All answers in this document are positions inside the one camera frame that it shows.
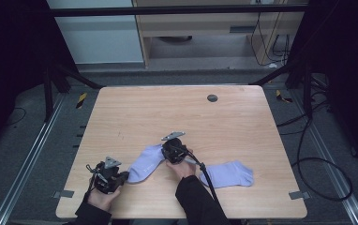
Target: sock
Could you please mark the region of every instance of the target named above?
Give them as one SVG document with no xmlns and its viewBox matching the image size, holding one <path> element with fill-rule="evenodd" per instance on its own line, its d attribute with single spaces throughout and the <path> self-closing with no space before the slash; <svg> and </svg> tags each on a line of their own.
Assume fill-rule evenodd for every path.
<svg viewBox="0 0 358 225">
<path fill-rule="evenodd" d="M 165 158 L 161 152 L 161 144 L 147 146 L 141 155 L 130 165 L 129 183 L 137 183 L 146 179 Z"/>
<path fill-rule="evenodd" d="M 214 188 L 229 186 L 251 186 L 254 182 L 253 172 L 239 160 L 213 165 L 206 168 Z M 208 186 L 205 175 L 200 175 L 201 181 Z"/>
</svg>

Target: white wall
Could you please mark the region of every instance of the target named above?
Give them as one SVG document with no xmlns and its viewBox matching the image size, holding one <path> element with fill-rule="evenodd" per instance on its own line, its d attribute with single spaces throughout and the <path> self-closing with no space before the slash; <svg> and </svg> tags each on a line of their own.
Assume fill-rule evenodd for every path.
<svg viewBox="0 0 358 225">
<path fill-rule="evenodd" d="M 130 0 L 47 0 L 50 8 L 132 7 Z M 56 17 L 76 64 L 142 63 L 134 16 Z"/>
</svg>

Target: black pole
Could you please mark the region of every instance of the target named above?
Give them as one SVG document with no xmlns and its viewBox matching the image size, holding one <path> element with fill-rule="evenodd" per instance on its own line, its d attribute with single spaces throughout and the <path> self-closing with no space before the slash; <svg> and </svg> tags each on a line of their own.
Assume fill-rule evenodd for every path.
<svg viewBox="0 0 358 225">
<path fill-rule="evenodd" d="M 308 4 L 289 5 L 222 5 L 222 6 L 174 6 L 174 7 L 102 7 L 59 8 L 32 10 L 28 13 L 53 17 L 123 16 L 157 14 L 205 14 L 205 13 L 249 13 L 249 12 L 297 12 L 312 9 Z"/>
</svg>

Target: black sleeve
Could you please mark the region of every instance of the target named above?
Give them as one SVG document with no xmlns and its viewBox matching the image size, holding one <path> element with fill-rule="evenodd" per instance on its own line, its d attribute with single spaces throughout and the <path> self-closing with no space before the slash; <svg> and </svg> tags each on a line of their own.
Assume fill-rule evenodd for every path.
<svg viewBox="0 0 358 225">
<path fill-rule="evenodd" d="M 176 198 L 185 210 L 189 225 L 230 224 L 220 206 L 195 175 L 180 181 Z"/>
<path fill-rule="evenodd" d="M 93 205 L 82 202 L 76 212 L 78 216 L 74 222 L 69 222 L 71 225 L 108 225 L 112 214 L 103 211 Z"/>
</svg>

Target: wooden table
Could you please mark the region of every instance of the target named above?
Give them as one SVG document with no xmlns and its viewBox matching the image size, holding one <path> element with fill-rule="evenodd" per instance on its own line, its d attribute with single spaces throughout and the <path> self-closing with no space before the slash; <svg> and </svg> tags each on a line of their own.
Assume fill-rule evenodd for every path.
<svg viewBox="0 0 358 225">
<path fill-rule="evenodd" d="M 210 102 L 208 95 L 218 100 Z M 259 86 L 129 86 L 100 90 L 68 176 L 56 215 L 74 218 L 91 173 L 106 156 L 121 161 L 120 172 L 141 151 L 172 131 L 207 166 L 240 160 L 254 172 L 252 187 L 216 190 L 228 218 L 303 218 L 298 191 L 276 124 Z M 178 181 L 161 163 L 142 183 L 125 184 L 112 206 L 113 218 L 185 218 L 174 193 Z"/>
</svg>

